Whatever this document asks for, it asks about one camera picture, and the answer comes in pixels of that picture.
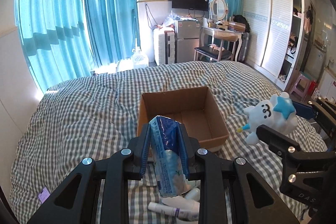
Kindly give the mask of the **white dressing table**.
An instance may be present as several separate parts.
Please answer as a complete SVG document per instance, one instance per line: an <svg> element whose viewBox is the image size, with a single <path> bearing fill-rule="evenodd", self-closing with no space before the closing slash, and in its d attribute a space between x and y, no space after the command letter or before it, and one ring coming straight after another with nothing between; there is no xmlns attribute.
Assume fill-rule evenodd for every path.
<svg viewBox="0 0 336 224"><path fill-rule="evenodd" d="M226 40L228 42L233 42L233 56L231 60L238 62L239 52L242 47L242 32L231 31L231 30L221 30L218 28L210 28L210 27L201 27L200 29L200 37L199 44L204 46L205 43L202 41L205 35L211 36L214 39Z"/></svg>

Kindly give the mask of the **small white bottle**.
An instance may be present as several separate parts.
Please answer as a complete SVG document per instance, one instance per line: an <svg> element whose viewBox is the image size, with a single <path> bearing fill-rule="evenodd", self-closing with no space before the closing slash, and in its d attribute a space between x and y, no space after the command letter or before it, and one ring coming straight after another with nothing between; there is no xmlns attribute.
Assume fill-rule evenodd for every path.
<svg viewBox="0 0 336 224"><path fill-rule="evenodd" d="M201 199L201 190L198 187L195 187L187 192L184 198L187 200L199 202Z"/></svg>

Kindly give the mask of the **grey checked bed quilt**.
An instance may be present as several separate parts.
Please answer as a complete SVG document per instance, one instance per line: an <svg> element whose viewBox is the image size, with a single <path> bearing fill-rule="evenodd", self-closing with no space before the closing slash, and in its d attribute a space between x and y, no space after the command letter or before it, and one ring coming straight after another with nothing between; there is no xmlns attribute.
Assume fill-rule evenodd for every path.
<svg viewBox="0 0 336 224"><path fill-rule="evenodd" d="M38 193L55 190L86 157L101 160L135 137L142 94L208 87L225 120L229 137L218 156L246 159L278 192L282 162L265 143L249 146L243 110L278 90L252 68L222 61L162 65L84 77L53 86L43 97L21 138L11 170L10 201L20 223L41 206Z"/></svg>

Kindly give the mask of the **white sliding wardrobe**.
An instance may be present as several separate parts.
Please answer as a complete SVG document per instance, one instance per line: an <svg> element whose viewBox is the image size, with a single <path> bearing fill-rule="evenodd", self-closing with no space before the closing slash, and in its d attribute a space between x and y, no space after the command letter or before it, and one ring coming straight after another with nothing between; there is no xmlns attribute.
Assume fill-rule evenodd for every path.
<svg viewBox="0 0 336 224"><path fill-rule="evenodd" d="M307 0L244 0L250 26L246 63L281 90L288 90L303 52Z"/></svg>

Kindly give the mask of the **black backpack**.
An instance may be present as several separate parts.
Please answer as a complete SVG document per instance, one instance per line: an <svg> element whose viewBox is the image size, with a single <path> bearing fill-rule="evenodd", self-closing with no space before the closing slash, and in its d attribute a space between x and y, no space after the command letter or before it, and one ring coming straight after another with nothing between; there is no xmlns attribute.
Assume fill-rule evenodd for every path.
<svg viewBox="0 0 336 224"><path fill-rule="evenodd" d="M250 26L246 18L242 15L234 15L233 21L236 23L241 23L245 25L245 32L250 33Z"/></svg>

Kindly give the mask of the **white suitcase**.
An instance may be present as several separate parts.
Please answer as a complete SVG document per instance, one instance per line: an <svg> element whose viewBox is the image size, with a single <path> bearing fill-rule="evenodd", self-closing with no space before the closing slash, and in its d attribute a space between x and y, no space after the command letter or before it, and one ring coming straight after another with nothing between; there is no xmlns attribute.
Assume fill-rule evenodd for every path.
<svg viewBox="0 0 336 224"><path fill-rule="evenodd" d="M153 31L154 58L157 65L175 63L175 32L171 27Z"/></svg>

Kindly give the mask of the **blue tissue pack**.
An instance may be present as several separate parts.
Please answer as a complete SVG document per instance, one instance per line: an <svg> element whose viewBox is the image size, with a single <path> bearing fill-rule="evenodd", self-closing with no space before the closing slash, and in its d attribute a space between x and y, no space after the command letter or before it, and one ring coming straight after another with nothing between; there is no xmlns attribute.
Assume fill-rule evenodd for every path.
<svg viewBox="0 0 336 224"><path fill-rule="evenodd" d="M188 157L180 123L163 116L149 122L150 146L161 197L175 197L197 186L189 181Z"/></svg>

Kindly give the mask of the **teal window curtain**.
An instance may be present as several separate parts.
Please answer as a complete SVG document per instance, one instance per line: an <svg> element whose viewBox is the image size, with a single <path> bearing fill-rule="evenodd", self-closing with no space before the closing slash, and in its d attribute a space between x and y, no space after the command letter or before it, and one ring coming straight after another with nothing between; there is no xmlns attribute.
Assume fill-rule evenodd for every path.
<svg viewBox="0 0 336 224"><path fill-rule="evenodd" d="M139 39L137 0L15 0L15 22L42 91L130 58Z"/></svg>

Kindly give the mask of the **purple card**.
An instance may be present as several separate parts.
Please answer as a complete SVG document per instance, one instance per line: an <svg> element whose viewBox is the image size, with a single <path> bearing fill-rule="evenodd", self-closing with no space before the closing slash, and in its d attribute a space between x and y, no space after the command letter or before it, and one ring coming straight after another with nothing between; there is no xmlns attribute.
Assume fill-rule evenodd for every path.
<svg viewBox="0 0 336 224"><path fill-rule="evenodd" d="M45 186L39 193L38 193L38 199L41 203L44 203L50 196L49 189Z"/></svg>

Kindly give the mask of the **white bear plush blue star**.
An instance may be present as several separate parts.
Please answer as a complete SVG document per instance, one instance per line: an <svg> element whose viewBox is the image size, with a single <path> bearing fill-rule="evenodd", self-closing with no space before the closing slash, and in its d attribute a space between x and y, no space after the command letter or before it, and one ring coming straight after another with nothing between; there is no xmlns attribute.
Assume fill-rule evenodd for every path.
<svg viewBox="0 0 336 224"><path fill-rule="evenodd" d="M273 94L269 100L262 100L256 106L248 106L243 113L248 116L248 122L238 128L237 132L249 132L245 139L248 145L259 142L256 131L260 125L266 125L283 135L291 134L298 125L296 110L287 92L282 92L279 96Z"/></svg>

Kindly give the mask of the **white cosmetic tube printed text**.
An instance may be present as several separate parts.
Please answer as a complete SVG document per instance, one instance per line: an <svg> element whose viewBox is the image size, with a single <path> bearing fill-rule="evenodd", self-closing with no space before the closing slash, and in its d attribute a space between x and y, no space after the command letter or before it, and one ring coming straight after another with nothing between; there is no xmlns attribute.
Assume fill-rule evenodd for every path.
<svg viewBox="0 0 336 224"><path fill-rule="evenodd" d="M161 198L161 202L166 206L189 211L199 211L200 207L198 201L188 200L182 196Z"/></svg>

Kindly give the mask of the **pink plastic stool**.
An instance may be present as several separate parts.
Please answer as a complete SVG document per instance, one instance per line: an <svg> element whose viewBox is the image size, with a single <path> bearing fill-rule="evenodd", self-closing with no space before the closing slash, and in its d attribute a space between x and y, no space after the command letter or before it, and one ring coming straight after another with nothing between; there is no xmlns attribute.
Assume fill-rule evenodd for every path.
<svg viewBox="0 0 336 224"><path fill-rule="evenodd" d="M302 72L300 72L294 84L292 85L289 94L298 96L299 100L303 102L308 94L310 83L311 80Z"/></svg>

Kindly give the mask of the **white tube purple label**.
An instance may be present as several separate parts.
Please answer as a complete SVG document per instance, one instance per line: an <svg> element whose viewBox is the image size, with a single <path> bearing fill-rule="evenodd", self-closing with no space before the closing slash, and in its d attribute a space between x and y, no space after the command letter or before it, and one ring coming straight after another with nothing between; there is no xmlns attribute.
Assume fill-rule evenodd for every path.
<svg viewBox="0 0 336 224"><path fill-rule="evenodd" d="M188 221L196 221L199 219L198 211L190 211L185 209L180 209L176 207L166 206L160 203L150 202L148 204L148 209L155 213L161 213L164 215L176 217L179 219L186 219Z"/></svg>

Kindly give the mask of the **white plastic bag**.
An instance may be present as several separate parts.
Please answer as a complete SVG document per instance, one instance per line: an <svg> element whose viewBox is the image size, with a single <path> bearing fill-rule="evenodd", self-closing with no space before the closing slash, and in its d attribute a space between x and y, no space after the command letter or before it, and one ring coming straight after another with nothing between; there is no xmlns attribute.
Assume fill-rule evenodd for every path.
<svg viewBox="0 0 336 224"><path fill-rule="evenodd" d="M149 58L140 47L132 50L133 55L129 59L124 59L118 62L116 72L123 72L132 69L146 68L149 66Z"/></svg>

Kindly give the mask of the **silver small refrigerator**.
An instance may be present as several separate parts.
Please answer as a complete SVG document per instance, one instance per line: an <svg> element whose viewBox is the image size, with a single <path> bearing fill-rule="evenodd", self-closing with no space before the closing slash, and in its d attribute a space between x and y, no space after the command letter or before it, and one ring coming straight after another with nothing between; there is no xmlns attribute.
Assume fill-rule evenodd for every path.
<svg viewBox="0 0 336 224"><path fill-rule="evenodd" d="M198 20L175 21L175 62L194 60L195 48L199 46L200 22Z"/></svg>

